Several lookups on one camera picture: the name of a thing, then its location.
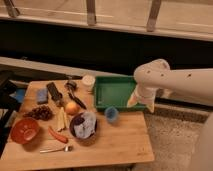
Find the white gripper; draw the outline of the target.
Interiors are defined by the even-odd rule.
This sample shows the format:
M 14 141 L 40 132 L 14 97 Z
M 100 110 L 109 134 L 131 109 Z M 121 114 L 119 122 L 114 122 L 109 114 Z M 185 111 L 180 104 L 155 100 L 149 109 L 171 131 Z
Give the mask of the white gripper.
M 134 95 L 131 95 L 127 101 L 127 107 L 133 107 L 137 104 L 137 101 L 141 104 L 147 104 L 147 108 L 151 113 L 154 113 L 154 101 L 156 97 L 156 89 L 137 85 L 134 91 Z

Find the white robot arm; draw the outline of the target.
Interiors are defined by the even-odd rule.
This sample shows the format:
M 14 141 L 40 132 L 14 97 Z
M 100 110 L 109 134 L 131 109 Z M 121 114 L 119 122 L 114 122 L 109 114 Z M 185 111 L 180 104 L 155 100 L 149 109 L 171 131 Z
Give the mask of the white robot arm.
M 144 104 L 153 112 L 158 89 L 203 100 L 213 106 L 213 68 L 171 70 L 166 60 L 157 59 L 138 66 L 133 78 L 136 87 L 128 99 L 128 107 Z M 188 171 L 213 171 L 213 112 L 197 139 Z

